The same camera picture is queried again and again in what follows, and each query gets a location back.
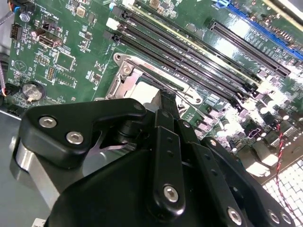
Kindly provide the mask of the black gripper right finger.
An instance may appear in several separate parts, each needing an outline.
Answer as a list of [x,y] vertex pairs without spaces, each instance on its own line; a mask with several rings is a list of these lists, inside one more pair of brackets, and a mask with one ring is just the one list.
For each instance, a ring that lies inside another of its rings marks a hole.
[[198,172],[222,227],[294,227],[290,214],[213,137],[199,140],[193,127],[180,118],[176,96],[169,111],[177,120],[181,143]]

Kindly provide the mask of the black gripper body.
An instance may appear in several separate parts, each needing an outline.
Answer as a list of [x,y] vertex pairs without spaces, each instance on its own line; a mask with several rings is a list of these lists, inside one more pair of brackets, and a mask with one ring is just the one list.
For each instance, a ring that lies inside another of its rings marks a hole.
[[201,175],[183,165],[186,207],[162,222],[147,208],[150,152],[127,154],[73,183],[57,199],[48,227],[221,227]]

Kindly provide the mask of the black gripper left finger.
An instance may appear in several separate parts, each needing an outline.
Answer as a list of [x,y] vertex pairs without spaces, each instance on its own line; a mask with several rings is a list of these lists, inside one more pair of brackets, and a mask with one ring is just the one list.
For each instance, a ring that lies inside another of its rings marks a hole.
[[170,95],[158,92],[151,109],[131,98],[31,108],[21,120],[15,160],[52,211],[73,183],[127,154],[149,151],[147,208],[181,215],[185,186]]

